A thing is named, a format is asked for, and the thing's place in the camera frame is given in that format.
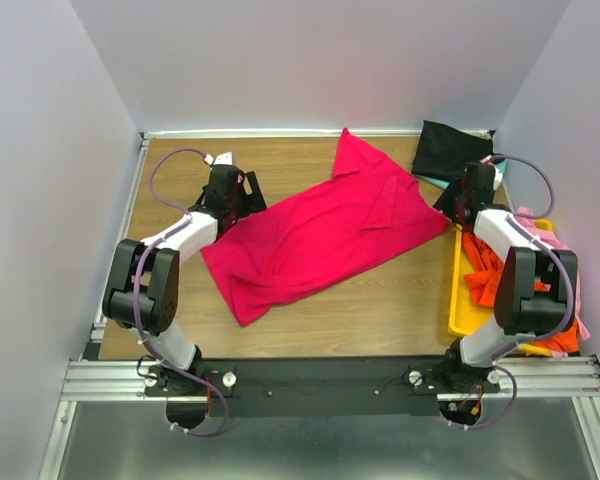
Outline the magenta t shirt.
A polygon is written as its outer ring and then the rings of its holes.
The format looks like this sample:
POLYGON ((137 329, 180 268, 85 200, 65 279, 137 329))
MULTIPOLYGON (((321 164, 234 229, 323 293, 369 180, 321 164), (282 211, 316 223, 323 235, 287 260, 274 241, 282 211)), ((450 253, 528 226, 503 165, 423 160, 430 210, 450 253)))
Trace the magenta t shirt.
POLYGON ((450 225, 417 179, 344 130, 330 179, 239 221, 202 251, 241 326, 373 269, 450 225))

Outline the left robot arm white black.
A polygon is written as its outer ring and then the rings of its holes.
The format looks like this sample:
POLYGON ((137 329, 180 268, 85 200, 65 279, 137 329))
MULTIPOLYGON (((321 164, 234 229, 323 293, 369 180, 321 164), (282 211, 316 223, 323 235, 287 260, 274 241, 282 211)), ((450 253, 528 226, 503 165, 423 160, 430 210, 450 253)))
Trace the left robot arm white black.
POLYGON ((208 183, 192 206, 174 207, 181 218, 170 227, 143 240, 117 244, 102 313, 133 330, 147 352, 168 369, 168 384, 189 395, 204 380, 201 351, 176 321, 180 267, 267 205, 255 172, 221 164, 210 169, 208 183))

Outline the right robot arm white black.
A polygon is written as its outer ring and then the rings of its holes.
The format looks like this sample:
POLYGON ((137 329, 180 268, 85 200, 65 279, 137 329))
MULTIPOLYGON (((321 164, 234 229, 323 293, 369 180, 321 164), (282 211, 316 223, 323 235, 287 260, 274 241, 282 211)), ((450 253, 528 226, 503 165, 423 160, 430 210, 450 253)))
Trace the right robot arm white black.
POLYGON ((475 332, 455 340, 425 377, 447 392, 484 381, 496 363, 522 344, 568 330, 575 317, 578 258, 532 234, 524 214, 494 204, 504 155, 465 167, 434 207, 486 243, 503 263, 493 314, 475 332))

